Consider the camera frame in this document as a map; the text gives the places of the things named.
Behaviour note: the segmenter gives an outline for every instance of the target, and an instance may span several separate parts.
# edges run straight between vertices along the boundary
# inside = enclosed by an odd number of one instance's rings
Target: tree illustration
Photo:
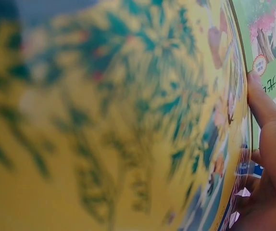
[[[275,59],[272,47],[276,46],[276,0],[242,1],[247,23],[250,30],[251,42],[258,40],[261,54],[268,62]],[[273,34],[270,41],[267,33]]]

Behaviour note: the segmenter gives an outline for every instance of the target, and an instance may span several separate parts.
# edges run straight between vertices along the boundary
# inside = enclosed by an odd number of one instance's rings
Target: cartoon illustration
[[[276,0],[241,1],[250,31],[253,59],[263,55],[269,63],[276,58]]]
[[[209,174],[209,183],[206,187],[200,186],[196,191],[178,231],[209,230],[211,227],[217,215],[229,160],[228,140],[227,135],[214,161],[210,163],[212,170]]]

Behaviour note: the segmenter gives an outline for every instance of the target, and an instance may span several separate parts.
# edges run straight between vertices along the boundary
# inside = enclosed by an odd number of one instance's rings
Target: yellow book cover
[[[228,1],[0,0],[0,231],[224,231],[251,145]]]

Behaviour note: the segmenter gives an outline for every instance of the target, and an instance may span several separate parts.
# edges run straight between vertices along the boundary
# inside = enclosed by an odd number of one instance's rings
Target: book cover
[[[232,0],[248,71],[261,76],[264,91],[276,102],[276,0]],[[253,146],[260,128],[253,120]]]
[[[228,1],[0,2],[0,230],[226,230],[250,157]]]

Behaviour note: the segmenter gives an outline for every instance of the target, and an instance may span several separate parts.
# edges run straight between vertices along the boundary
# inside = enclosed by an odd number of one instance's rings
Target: finger
[[[260,128],[262,128],[265,124],[276,120],[276,104],[264,92],[261,77],[255,71],[248,73],[247,81],[248,104]]]
[[[245,188],[250,192],[253,193],[255,189],[258,188],[260,183],[260,179],[254,176],[247,176]]]
[[[253,152],[251,154],[251,160],[263,167],[259,149],[253,150]]]

